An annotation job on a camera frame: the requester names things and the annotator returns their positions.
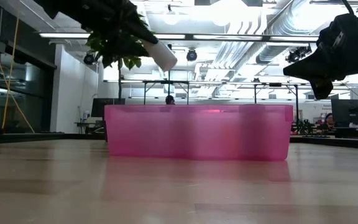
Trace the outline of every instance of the pink plastic bin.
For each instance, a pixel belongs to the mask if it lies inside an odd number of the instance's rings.
[[[108,105],[110,155],[280,161],[290,105]]]

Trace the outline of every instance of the black camera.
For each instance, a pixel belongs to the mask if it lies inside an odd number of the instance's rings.
[[[94,53],[86,53],[85,57],[84,57],[84,63],[85,65],[94,65],[96,62],[95,58],[94,58]]]
[[[320,31],[315,52],[283,69],[284,75],[308,80],[318,100],[328,97],[333,81],[358,74],[358,18],[342,1],[349,13],[336,16]]]
[[[186,56],[187,61],[194,62],[197,60],[197,53],[195,49],[189,49],[189,52],[187,52]]]
[[[310,45],[307,47],[297,47],[295,49],[290,50],[290,53],[288,54],[287,57],[285,57],[285,60],[288,63],[294,63],[303,59],[304,57],[306,57],[306,55],[310,53],[311,53]]]

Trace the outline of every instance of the potted plant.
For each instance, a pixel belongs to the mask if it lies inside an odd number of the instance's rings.
[[[118,63],[119,101],[121,102],[121,67],[140,67],[140,57],[148,57],[141,40],[157,44],[158,39],[148,30],[137,6],[129,0],[35,0],[53,19],[62,12],[91,32],[87,46],[102,57],[103,67]]]

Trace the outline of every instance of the office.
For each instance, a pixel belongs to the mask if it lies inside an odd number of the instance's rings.
[[[331,104],[358,100],[358,74],[317,100],[283,73],[342,4],[132,3],[174,66],[84,60],[72,11],[0,0],[0,223],[358,222],[358,105]]]

